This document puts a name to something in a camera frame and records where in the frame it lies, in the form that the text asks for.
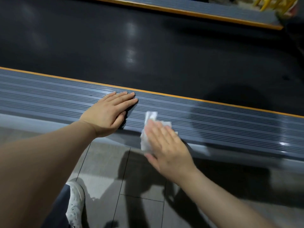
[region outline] pant leg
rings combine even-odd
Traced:
[[[44,220],[41,228],[70,228],[66,218],[66,211],[70,200],[70,186],[64,185],[60,194],[53,203],[53,208]]]

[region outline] yellow edge strip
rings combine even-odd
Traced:
[[[187,100],[193,100],[193,101],[207,102],[207,103],[212,103],[212,104],[217,104],[217,105],[226,105],[226,106],[232,106],[232,107],[241,108],[241,109],[249,109],[249,110],[261,111],[261,112],[266,112],[266,113],[273,113],[273,114],[291,116],[291,117],[296,117],[296,118],[304,118],[304,116],[295,115],[295,114],[287,114],[287,113],[281,113],[281,112],[276,112],[276,111],[271,111],[271,110],[257,109],[257,108],[246,107],[246,106],[241,106],[241,105],[233,105],[233,104],[221,103],[221,102],[216,102],[216,101],[207,101],[207,100],[196,99],[196,98],[187,98],[187,97],[183,97],[183,96],[164,94],[164,93],[152,92],[152,91],[147,91],[147,90],[139,90],[139,89],[133,89],[133,88],[128,88],[128,87],[122,87],[122,86],[108,85],[108,84],[102,84],[102,83],[98,83],[98,82],[84,81],[84,80],[78,80],[78,79],[73,79],[73,78],[48,75],[48,74],[43,74],[43,73],[35,73],[35,72],[30,72],[30,71],[16,70],[16,69],[4,68],[4,67],[0,67],[0,69],[9,70],[9,71],[16,71],[16,72],[21,72],[21,73],[29,73],[29,74],[45,76],[45,77],[53,77],[53,78],[69,80],[69,81],[77,81],[77,82],[82,82],[82,83],[113,87],[113,88],[126,89],[126,90],[143,92],[143,93],[148,93],[148,94],[157,94],[157,95],[174,97],[174,98],[181,98],[181,99],[187,99]]]
[[[133,7],[140,7],[140,8],[144,8],[144,9],[163,11],[163,12],[167,12],[167,13],[182,14],[182,15],[198,17],[198,18],[218,20],[218,21],[223,21],[223,22],[232,22],[232,23],[256,26],[256,27],[267,28],[267,29],[274,29],[274,30],[283,29],[283,26],[281,26],[281,25],[271,25],[271,24],[265,24],[265,23],[260,23],[260,22],[252,22],[252,21],[247,21],[247,20],[221,17],[221,16],[216,16],[216,15],[203,14],[203,13],[197,13],[197,12],[192,12],[192,11],[187,11],[187,10],[179,10],[179,9],[173,9],[173,8],[168,8],[168,7],[137,3],[137,2],[132,2],[132,1],[125,1],[125,0],[98,0],[98,1],[133,6]]]

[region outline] gray tile floor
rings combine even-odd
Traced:
[[[0,144],[36,135],[0,128]],[[211,180],[280,227],[304,227],[304,175],[206,160],[195,162]],[[93,142],[83,152],[71,179],[85,191],[84,227],[215,227],[137,149]]]

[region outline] shoe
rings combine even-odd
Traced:
[[[70,186],[70,201],[65,215],[71,228],[82,228],[81,215],[85,205],[85,192],[75,181],[68,181],[66,184]]]

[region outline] white tissue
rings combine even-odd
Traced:
[[[147,111],[146,112],[146,117],[145,117],[145,125],[147,124],[147,122],[148,122],[149,119],[151,119],[153,121],[156,121],[156,119],[157,119],[157,112]],[[163,121],[161,121],[161,123],[163,124],[163,126],[170,126],[170,127],[172,127],[171,122],[163,122]],[[141,142],[140,142],[141,150],[142,151],[151,152],[152,149],[151,149],[151,146],[150,146],[150,144],[148,142],[148,138],[146,136],[146,133],[145,133],[144,129],[141,132],[140,139],[141,139]]]

